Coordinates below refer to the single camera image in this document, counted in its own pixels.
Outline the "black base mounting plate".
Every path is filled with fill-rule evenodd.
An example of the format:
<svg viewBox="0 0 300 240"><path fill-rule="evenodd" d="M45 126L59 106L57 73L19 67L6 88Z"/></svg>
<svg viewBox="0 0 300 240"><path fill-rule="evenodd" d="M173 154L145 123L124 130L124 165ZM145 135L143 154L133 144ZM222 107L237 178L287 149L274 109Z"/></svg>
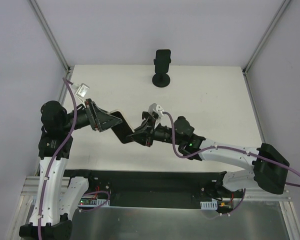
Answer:
<svg viewBox="0 0 300 240"><path fill-rule="evenodd" d="M88 192L108 207L199 209L201 202L240 198L218 181L219 173L67 169L64 177L88 179Z"/></svg>

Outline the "left aluminium frame post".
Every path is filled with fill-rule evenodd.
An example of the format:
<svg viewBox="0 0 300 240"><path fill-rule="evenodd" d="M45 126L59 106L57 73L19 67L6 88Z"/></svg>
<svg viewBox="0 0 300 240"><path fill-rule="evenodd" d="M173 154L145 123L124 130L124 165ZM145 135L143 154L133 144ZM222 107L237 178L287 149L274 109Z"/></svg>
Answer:
<svg viewBox="0 0 300 240"><path fill-rule="evenodd" d="M37 0L27 0L29 6L31 7L34 16L37 18L39 25L41 26L50 46L52 47L52 50L54 51L55 55L57 56L59 62L61 63L63 69L66 73L70 72L71 66L68 64L46 18L41 10L41 7Z"/></svg>

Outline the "aluminium frame post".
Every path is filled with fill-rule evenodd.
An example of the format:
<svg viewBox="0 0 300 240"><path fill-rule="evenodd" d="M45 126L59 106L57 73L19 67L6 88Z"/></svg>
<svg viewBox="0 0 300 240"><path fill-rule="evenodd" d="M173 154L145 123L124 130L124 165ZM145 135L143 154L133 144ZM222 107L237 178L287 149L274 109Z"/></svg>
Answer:
<svg viewBox="0 0 300 240"><path fill-rule="evenodd" d="M242 68L242 73L244 76L246 76L250 71L250 69L252 68L257 57L259 56L263 48L266 46L267 41L270 39L272 33L274 32L275 28L278 26L280 20L282 19L282 17L284 16L285 12L288 10L292 2L293 2L292 0L283 0L280 3L274 16L272 17L264 33L262 34L260 40L258 41L256 47L254 48L250 58L248 59L245 66Z"/></svg>
<svg viewBox="0 0 300 240"><path fill-rule="evenodd" d="M31 7L34 16L37 18L39 25L41 26L50 46L52 47L52 50L54 51L55 55L57 56L59 62L61 63L63 69L66 73L70 72L71 66L68 64L46 18L41 10L41 7L37 0L27 0L29 6Z"/></svg>

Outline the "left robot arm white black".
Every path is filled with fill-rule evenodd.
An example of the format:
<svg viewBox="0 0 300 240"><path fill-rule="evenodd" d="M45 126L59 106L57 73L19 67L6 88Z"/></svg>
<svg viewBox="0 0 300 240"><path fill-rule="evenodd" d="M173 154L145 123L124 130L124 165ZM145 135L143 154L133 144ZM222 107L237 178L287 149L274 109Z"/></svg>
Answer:
<svg viewBox="0 0 300 240"><path fill-rule="evenodd" d="M100 109L90 98L76 105L70 113L55 100L43 104L41 137L38 144L39 184L36 202L29 222L19 229L24 240L68 240L73 229L73 215L84 194L95 191L96 183L89 177L70 180L61 194L63 176L70 158L75 130L90 126L103 132L122 120Z"/></svg>

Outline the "right aluminium frame post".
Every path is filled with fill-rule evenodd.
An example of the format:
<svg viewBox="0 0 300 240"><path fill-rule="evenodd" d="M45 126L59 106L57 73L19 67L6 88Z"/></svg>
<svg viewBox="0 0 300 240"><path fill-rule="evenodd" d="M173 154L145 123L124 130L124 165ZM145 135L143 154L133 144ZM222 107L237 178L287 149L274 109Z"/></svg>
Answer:
<svg viewBox="0 0 300 240"><path fill-rule="evenodd" d="M254 48L250 58L248 59L245 66L242 68L242 73L244 76L246 76L250 71L250 69L252 68L257 57L259 56L263 48L266 46L267 41L270 39L272 33L274 32L275 28L278 26L280 20L282 19L282 17L284 16L285 12L288 10L292 2L293 2L292 0L283 0L280 3L274 16L272 17L264 33L262 34L260 40L258 41L256 47Z"/></svg>

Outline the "aluminium rail right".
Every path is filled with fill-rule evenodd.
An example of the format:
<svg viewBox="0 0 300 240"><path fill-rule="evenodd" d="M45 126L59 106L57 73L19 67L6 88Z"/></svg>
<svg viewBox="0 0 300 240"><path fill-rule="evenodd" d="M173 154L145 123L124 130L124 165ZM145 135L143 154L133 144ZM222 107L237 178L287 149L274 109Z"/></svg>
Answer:
<svg viewBox="0 0 300 240"><path fill-rule="evenodd" d="M246 201L267 201L267 202L291 202L292 197L286 190L283 194L273 194L262 189L247 189L245 191Z"/></svg>

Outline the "black phone cream case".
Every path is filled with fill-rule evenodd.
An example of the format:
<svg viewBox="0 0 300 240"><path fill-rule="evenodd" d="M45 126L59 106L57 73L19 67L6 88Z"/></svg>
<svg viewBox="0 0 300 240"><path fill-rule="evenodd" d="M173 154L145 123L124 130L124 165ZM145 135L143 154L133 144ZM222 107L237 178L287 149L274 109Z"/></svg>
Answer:
<svg viewBox="0 0 300 240"><path fill-rule="evenodd" d="M112 111L109 114L122 120L121 123L111 128L119 141L122 144L132 143L133 139L130 137L130 135L132 135L135 131L128 123L124 114L120 110Z"/></svg>

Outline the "black phone stand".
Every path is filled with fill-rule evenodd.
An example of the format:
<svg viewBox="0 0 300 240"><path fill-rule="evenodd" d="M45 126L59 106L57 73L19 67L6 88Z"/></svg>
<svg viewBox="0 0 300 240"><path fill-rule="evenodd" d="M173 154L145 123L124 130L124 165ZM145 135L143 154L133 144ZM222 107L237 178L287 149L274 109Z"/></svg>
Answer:
<svg viewBox="0 0 300 240"><path fill-rule="evenodd" d="M151 114L147 111L142 112L141 118L142 118L142 124L152 120Z"/></svg>
<svg viewBox="0 0 300 240"><path fill-rule="evenodd" d="M152 77L152 83L158 88L165 88L171 82L168 73L155 73Z"/></svg>

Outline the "black smartphone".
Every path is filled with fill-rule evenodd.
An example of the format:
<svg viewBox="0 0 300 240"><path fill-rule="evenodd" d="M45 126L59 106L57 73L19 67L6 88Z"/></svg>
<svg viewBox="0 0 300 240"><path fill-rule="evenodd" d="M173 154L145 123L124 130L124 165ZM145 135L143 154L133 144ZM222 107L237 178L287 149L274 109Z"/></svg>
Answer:
<svg viewBox="0 0 300 240"><path fill-rule="evenodd" d="M158 49L155 53L155 59L153 60L156 74L166 74L169 71L171 63L171 50L170 49Z"/></svg>

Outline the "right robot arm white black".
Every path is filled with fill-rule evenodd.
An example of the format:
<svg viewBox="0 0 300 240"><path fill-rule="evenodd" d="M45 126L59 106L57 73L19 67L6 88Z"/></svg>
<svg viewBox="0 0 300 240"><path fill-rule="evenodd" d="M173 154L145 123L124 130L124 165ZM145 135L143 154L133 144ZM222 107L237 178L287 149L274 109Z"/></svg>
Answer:
<svg viewBox="0 0 300 240"><path fill-rule="evenodd" d="M172 144L182 158L189 160L239 167L239 171L219 174L214 187L220 197L253 187L275 195L283 194L290 164L271 144L262 143L260 147L228 145L196 135L194 131L184 116L179 116L171 127L156 125L155 120L148 117L127 138L147 147L154 141Z"/></svg>

